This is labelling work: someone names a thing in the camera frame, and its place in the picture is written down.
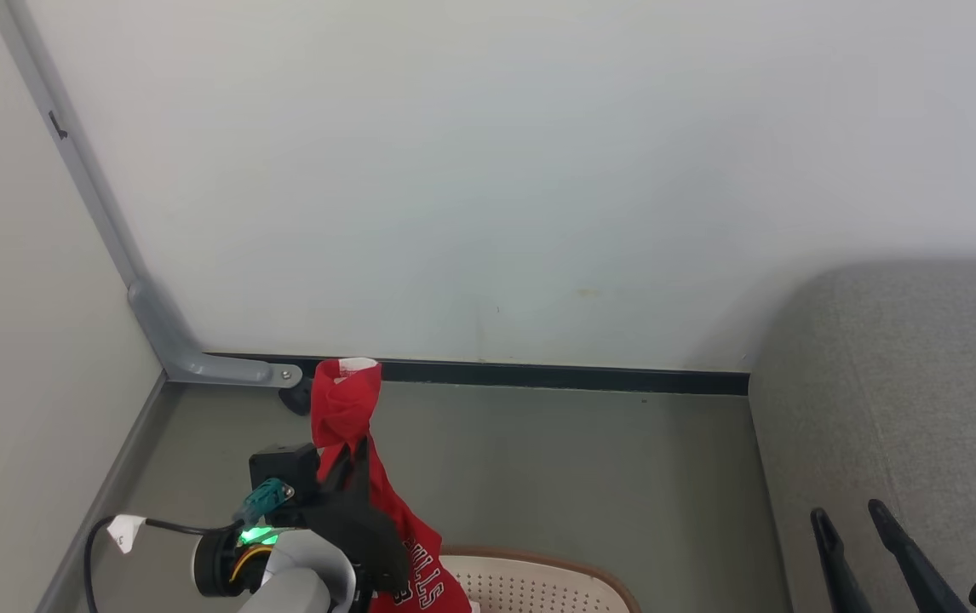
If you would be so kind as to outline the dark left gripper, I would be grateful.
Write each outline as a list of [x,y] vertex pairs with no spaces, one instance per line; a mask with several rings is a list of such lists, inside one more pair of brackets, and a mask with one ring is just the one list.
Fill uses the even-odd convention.
[[306,527],[347,555],[379,593],[409,586],[409,554],[396,524],[370,503],[369,435],[319,451],[319,488],[302,509]]

